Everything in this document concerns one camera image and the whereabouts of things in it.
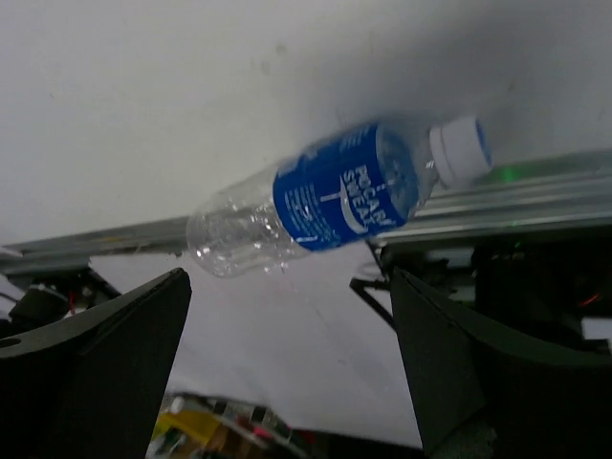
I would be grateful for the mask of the blue label Pocari Sweat bottle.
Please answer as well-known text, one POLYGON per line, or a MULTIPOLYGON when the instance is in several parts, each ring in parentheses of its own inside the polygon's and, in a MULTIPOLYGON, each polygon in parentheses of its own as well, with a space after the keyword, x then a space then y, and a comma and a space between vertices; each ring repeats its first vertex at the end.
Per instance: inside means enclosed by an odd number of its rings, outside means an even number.
POLYGON ((186 224, 194 261, 236 277, 403 227, 433 188, 492 170, 480 120, 374 120, 316 142, 209 197, 186 224))

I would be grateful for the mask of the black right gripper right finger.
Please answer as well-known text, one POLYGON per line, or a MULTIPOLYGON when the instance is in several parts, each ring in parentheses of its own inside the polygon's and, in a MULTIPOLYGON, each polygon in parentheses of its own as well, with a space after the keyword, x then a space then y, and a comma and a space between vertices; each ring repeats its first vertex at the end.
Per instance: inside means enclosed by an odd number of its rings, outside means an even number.
POLYGON ((429 458, 607 458, 611 360, 536 339, 397 270, 390 295, 429 458))

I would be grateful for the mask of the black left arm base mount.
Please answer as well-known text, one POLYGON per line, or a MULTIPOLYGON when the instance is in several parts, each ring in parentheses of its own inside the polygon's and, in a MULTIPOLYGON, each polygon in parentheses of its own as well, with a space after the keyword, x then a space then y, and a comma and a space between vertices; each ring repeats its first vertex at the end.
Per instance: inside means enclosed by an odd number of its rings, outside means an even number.
POLYGON ((1 337, 89 310, 120 293, 89 268, 1 276, 1 337))

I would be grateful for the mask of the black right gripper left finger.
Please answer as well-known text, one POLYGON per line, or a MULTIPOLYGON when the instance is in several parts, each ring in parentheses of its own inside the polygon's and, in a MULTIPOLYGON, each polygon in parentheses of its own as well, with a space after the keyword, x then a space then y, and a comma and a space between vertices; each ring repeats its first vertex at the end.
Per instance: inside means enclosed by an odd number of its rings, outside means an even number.
POLYGON ((1 337, 5 458, 142 458, 191 299, 183 269, 1 337))

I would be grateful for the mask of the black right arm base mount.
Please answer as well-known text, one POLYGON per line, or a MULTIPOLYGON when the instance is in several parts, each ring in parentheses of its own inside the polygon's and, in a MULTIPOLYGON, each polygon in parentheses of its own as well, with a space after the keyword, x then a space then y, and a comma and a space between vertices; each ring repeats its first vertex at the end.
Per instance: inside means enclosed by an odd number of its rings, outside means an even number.
POLYGON ((611 317, 611 237, 601 232, 468 238, 441 244, 370 244, 378 279, 351 290, 389 327, 393 315, 372 295, 389 291, 395 270, 532 337, 608 355, 609 338, 589 338, 586 319, 611 317))

